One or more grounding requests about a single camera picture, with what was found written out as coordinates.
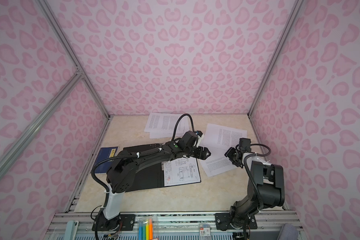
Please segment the technical drawing sheet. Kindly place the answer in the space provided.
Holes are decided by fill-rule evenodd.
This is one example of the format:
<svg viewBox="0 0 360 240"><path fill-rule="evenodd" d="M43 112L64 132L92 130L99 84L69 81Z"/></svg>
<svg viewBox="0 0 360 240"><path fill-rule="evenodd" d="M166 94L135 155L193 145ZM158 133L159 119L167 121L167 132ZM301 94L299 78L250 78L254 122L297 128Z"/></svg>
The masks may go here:
<svg viewBox="0 0 360 240"><path fill-rule="evenodd" d="M163 163L164 187L196 184L201 182L198 161L180 158Z"/></svg>

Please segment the orange and black folder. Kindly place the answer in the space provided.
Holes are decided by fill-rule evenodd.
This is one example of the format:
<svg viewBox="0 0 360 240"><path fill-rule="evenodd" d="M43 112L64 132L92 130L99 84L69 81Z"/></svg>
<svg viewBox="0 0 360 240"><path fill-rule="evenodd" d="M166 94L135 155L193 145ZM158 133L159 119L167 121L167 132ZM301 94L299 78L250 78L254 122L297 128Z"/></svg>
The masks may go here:
<svg viewBox="0 0 360 240"><path fill-rule="evenodd" d="M136 173L133 185L127 191L133 192L164 188L163 163L156 164Z"/></svg>

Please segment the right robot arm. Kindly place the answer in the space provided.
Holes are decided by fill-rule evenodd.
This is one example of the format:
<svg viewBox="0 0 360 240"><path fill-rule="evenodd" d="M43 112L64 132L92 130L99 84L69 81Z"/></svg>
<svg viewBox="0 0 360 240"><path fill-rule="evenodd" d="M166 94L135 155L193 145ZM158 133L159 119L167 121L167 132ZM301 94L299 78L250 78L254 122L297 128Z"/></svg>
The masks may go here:
<svg viewBox="0 0 360 240"><path fill-rule="evenodd" d="M217 230L256 229L255 215L268 208L281 207L285 202L284 170L280 165L263 163L258 157L270 155L271 149L262 144L229 148L225 156L236 167L246 170L249 177L247 196L235 202L228 214L215 214Z"/></svg>

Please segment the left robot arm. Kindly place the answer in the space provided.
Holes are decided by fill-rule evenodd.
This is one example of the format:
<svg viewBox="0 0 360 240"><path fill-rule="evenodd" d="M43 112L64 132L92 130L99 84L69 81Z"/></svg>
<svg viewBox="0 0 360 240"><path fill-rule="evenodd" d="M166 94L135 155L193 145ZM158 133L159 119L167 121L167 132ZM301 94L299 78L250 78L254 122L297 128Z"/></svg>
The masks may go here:
<svg viewBox="0 0 360 240"><path fill-rule="evenodd" d="M174 141L155 144L154 148L145 151L141 150L141 146L137 146L137 149L137 151L122 150L117 156L107 158L92 167L91 177L105 188L106 193L105 202L101 206L98 215L94 218L92 227L94 232L121 229L120 208L123 196L133 186L137 179L136 175L140 171L180 158L192 157L206 160L212 155L207 147L193 145L182 147ZM96 176L96 170L108 162L111 163L111 166L107 170L106 182L103 182Z"/></svg>

